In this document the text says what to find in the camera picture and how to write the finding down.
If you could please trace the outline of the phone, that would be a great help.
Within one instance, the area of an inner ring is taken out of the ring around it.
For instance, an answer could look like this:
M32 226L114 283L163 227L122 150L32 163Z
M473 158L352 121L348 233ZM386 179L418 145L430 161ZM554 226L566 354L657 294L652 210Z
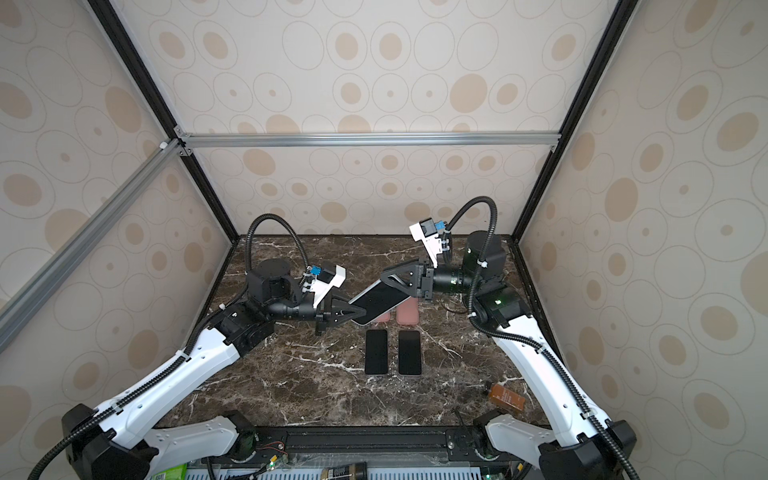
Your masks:
M354 318L353 322L361 326L367 325L409 298L406 293L377 280L349 302L350 305L365 310L365 313Z
M388 332L384 329L371 329L365 336L366 375L386 375L389 371Z

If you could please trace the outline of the purple smartphone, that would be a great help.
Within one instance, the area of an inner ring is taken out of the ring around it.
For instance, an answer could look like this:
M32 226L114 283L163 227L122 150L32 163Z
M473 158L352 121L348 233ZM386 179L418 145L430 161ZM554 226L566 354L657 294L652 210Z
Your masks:
M398 373L404 376L422 374L422 350L420 332L401 330L398 334Z

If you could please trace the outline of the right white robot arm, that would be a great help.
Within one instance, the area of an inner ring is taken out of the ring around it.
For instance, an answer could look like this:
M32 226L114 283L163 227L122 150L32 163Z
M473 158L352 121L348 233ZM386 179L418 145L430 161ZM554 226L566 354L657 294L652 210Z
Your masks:
M488 226L470 235L461 264L454 265L452 229L478 204L489 209ZM549 425L536 427L509 414L497 416L481 428L494 450L519 458L546 479L638 478L630 461L637 442L632 427L612 420L578 385L530 307L506 282L507 254L497 223L495 201L479 196L447 223L427 218L410 225L412 238L423 244L428 257L383 271L381 284L408 298L460 295L471 326L490 337L522 374Z

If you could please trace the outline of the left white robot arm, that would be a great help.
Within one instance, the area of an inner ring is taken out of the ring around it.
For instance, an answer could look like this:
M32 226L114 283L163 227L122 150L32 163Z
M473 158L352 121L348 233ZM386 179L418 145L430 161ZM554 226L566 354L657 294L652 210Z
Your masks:
M293 239L304 270L291 274L280 258L252 263L253 236L266 221L281 225ZM291 225L274 213L256 217L245 238L245 284L229 302L201 320L183 346L145 378L95 408L78 404L62 418L64 437L31 469L39 479L65 454L81 479L144 479L168 451L164 441L151 442L155 424L192 390L244 357L273 334L278 321L309 321L317 333L366 314L340 289L344 268L310 263Z

